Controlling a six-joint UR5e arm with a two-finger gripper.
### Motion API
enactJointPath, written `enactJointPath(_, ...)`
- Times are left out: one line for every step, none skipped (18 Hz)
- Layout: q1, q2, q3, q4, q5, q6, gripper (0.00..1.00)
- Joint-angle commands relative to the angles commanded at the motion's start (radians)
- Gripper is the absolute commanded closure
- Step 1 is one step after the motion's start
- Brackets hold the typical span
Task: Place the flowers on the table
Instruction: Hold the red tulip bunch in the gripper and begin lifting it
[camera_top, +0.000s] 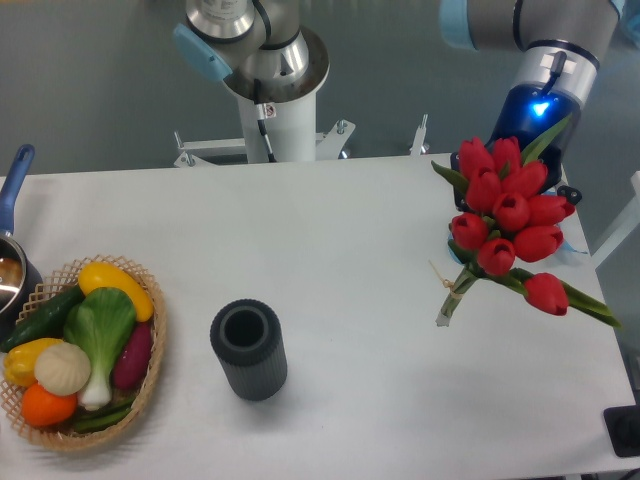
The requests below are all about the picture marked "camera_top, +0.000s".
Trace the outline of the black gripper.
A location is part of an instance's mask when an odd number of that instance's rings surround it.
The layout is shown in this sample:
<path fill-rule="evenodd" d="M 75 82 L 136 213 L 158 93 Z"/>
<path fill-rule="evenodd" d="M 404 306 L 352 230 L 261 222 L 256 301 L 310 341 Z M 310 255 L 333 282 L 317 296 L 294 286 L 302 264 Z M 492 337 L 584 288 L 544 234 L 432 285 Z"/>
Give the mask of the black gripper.
<path fill-rule="evenodd" d="M 554 187 L 562 177 L 562 158 L 580 120 L 579 103 L 542 87 L 519 85 L 508 94 L 488 141 L 474 137 L 461 143 L 451 156 L 451 168 L 468 178 L 481 166 L 499 172 L 505 165 L 517 169 L 516 159 L 534 153 L 546 167 L 540 193 Z"/>

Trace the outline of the silver blue-capped robot arm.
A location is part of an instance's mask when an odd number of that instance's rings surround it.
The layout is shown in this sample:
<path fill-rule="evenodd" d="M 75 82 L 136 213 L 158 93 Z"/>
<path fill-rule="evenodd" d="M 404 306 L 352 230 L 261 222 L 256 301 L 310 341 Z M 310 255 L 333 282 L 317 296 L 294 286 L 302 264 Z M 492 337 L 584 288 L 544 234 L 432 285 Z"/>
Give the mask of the silver blue-capped robot arm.
<path fill-rule="evenodd" d="M 571 203 L 561 160 L 622 16 L 620 1 L 444 1 L 443 39 L 455 48 L 516 49 L 523 63 L 493 129 L 548 169 L 546 188 Z M 316 94 L 329 71 L 322 40 L 295 1 L 190 1 L 173 32 L 182 58 L 235 96 L 251 163 L 336 158 L 351 133 L 316 131 Z"/>

